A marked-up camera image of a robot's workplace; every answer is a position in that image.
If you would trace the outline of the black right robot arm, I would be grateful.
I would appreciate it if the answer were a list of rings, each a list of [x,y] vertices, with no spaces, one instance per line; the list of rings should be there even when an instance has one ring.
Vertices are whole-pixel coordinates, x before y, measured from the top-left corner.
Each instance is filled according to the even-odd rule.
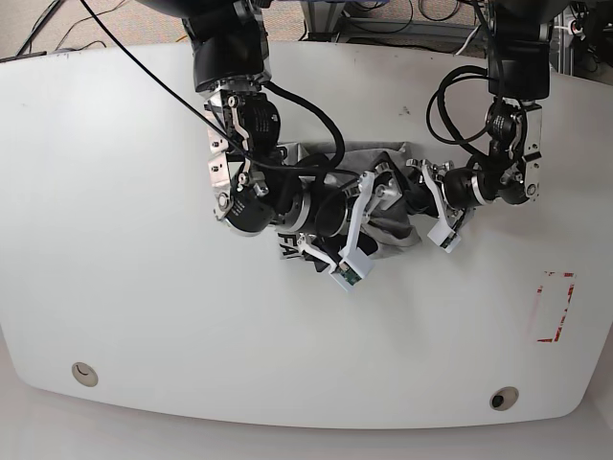
[[[283,255],[318,271],[362,277],[371,262],[419,242],[404,204],[399,149],[347,149],[315,104],[272,80],[265,1],[153,1],[182,22],[195,91],[206,103],[216,217],[252,237],[274,228]],[[314,115],[330,147],[280,141],[273,98]]]

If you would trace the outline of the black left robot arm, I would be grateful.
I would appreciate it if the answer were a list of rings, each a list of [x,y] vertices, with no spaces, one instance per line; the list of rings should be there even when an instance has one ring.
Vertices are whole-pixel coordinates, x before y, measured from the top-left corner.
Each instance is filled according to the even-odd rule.
[[[435,139],[468,152],[460,168],[429,166],[409,174],[405,192],[407,213],[431,218],[450,217],[451,231],[466,223],[469,213],[495,200],[522,205],[536,198],[536,177],[542,157],[541,101],[550,94],[549,53],[554,16],[550,3],[471,2],[486,40],[488,65],[463,65],[450,71],[431,96],[425,115],[439,113],[446,136]],[[484,80],[493,100],[485,125],[464,136],[446,106],[449,87],[462,81]]]

